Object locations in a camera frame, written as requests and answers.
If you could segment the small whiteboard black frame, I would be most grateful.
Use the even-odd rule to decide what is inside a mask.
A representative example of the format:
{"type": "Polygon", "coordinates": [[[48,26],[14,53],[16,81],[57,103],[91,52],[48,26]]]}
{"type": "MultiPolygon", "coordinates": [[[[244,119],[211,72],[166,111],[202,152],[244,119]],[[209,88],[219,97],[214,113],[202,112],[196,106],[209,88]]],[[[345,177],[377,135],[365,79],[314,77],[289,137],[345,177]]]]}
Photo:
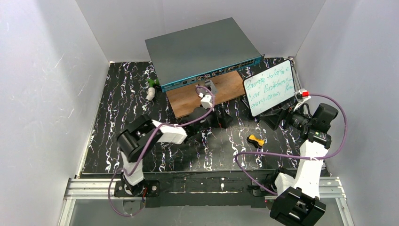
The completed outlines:
{"type": "Polygon", "coordinates": [[[256,117],[292,98],[295,93],[290,60],[243,80],[251,116],[256,117]]]}

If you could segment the yellow black whiteboard eraser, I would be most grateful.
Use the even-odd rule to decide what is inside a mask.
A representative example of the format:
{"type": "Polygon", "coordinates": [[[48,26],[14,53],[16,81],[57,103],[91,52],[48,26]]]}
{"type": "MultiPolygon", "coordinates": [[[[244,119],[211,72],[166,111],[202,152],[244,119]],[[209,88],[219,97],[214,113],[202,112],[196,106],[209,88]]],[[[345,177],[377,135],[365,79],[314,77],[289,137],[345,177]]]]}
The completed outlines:
{"type": "Polygon", "coordinates": [[[254,134],[249,135],[247,137],[247,141],[256,148],[261,148],[265,144],[264,140],[257,138],[254,134]]]}

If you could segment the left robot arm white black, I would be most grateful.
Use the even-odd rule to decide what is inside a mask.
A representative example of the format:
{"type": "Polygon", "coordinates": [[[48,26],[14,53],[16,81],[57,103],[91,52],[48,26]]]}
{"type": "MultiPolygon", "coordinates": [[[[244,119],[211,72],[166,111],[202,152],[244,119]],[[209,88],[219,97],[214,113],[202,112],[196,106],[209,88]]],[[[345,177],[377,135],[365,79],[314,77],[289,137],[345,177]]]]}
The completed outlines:
{"type": "Polygon", "coordinates": [[[130,122],[116,137],[123,170],[121,179],[131,187],[144,180],[142,159],[157,143],[182,144],[202,130],[229,127],[232,117],[226,110],[202,106],[180,119],[179,124],[161,123],[144,114],[130,122]]]}

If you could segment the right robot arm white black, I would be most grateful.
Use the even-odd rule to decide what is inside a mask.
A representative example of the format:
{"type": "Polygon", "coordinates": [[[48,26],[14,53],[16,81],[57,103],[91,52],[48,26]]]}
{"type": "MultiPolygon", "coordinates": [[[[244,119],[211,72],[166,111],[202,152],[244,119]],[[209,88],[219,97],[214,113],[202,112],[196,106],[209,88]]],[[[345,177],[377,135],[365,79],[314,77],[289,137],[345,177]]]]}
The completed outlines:
{"type": "Polygon", "coordinates": [[[285,226],[313,226],[325,214],[326,205],[320,200],[319,179],[322,157],[327,155],[331,146],[331,136],[327,132],[337,115],[336,108],[321,103],[312,116],[287,105],[261,117],[273,130],[281,122],[285,127],[296,128],[303,140],[296,175],[280,168],[273,177],[278,197],[270,211],[272,219],[285,226]]]}

